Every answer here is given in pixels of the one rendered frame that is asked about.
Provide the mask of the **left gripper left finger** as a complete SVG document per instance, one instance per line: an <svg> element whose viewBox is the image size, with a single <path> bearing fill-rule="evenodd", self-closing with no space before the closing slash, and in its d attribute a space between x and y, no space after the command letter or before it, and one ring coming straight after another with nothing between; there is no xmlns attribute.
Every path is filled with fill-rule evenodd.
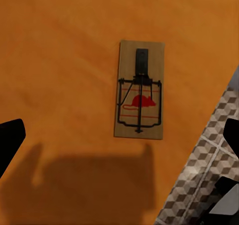
<svg viewBox="0 0 239 225"><path fill-rule="evenodd" d="M20 118L0 123L0 178L25 137L25 126Z"/></svg>

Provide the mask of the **mousetrap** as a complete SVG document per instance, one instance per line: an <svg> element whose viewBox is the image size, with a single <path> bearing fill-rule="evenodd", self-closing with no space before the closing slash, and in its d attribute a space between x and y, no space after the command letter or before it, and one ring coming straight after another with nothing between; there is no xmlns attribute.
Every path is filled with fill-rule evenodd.
<svg viewBox="0 0 239 225"><path fill-rule="evenodd" d="M120 40L116 137L163 140L164 47Z"/></svg>

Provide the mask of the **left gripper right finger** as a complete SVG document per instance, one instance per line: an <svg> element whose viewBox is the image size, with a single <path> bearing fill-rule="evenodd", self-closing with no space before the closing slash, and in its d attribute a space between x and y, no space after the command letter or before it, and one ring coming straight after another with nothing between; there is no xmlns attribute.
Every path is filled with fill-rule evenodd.
<svg viewBox="0 0 239 225"><path fill-rule="evenodd" d="M228 118L223 136L239 159L239 120Z"/></svg>

